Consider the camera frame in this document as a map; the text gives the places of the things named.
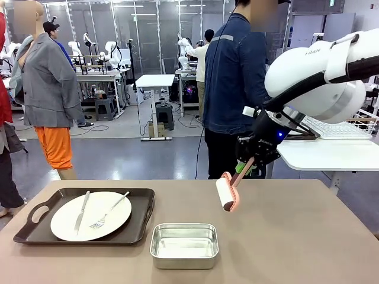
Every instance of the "green object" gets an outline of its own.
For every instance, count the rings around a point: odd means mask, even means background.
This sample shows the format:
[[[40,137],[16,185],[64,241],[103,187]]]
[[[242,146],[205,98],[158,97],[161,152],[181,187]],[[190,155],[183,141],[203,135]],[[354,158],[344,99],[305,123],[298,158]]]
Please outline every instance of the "green object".
[[[236,173],[241,173],[246,163],[242,163],[238,161],[238,164],[236,166]],[[246,172],[245,176],[249,176],[252,170],[255,170],[255,166],[251,166],[250,169]]]

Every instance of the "silver cutlery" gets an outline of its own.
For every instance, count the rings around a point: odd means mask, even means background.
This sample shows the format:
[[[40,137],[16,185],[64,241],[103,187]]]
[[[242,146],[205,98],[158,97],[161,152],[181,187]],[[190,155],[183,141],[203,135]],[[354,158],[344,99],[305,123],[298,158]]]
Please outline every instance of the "silver cutlery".
[[[90,228],[93,228],[93,229],[97,229],[97,228],[100,228],[102,227],[104,224],[105,224],[105,217],[107,217],[107,215],[117,206],[117,204],[119,204],[121,202],[121,200],[123,200],[130,192],[128,191],[127,193],[125,193],[123,195],[123,197],[120,198],[119,201],[117,201],[113,206],[112,208],[100,219],[98,220],[96,223],[93,223],[91,226],[89,226]]]
[[[82,222],[82,219],[83,219],[85,206],[87,205],[87,202],[88,202],[88,199],[89,199],[89,193],[90,192],[87,191],[87,193],[85,194],[82,209],[81,209],[81,211],[80,211],[80,213],[78,215],[78,219],[76,219],[75,228],[74,228],[74,231],[75,231],[76,235],[79,234],[79,229],[81,227],[81,222]]]

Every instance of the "lint roller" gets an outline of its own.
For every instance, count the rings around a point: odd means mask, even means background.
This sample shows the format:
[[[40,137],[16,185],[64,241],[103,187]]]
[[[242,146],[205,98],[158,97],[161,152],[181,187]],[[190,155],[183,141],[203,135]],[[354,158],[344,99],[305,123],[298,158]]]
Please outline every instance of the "lint roller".
[[[254,158],[246,163],[240,173],[236,173],[233,178],[230,173],[224,172],[220,179],[216,181],[217,192],[219,193],[221,205],[227,212],[233,212],[239,205],[239,194],[237,186],[251,168]]]

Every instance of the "plate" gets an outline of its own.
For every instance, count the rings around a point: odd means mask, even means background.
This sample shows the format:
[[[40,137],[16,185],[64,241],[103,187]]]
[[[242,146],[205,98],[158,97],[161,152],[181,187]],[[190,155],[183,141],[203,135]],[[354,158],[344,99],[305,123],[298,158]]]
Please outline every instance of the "plate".
[[[50,228],[57,238],[65,241],[91,241],[104,237],[128,220],[131,214],[131,203],[128,198],[125,197],[107,215],[102,227],[93,229],[89,226],[100,220],[122,196],[117,192],[90,193],[79,232],[76,234],[75,224],[85,195],[79,196],[59,208],[52,218]]]

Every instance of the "person in white shirt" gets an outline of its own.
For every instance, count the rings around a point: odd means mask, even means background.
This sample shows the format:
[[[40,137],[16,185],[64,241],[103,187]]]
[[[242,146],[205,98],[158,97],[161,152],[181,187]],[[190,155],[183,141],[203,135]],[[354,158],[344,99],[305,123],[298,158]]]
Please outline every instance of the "person in white shirt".
[[[214,36],[213,30],[206,30],[205,37],[205,45],[201,47],[197,47],[196,49],[191,49],[187,51],[187,56],[197,57],[197,71],[196,71],[196,81],[197,81],[197,91],[199,94],[199,120],[200,122],[203,119],[203,111],[204,111],[204,91],[205,91],[205,55],[207,54],[208,46],[212,41]]]

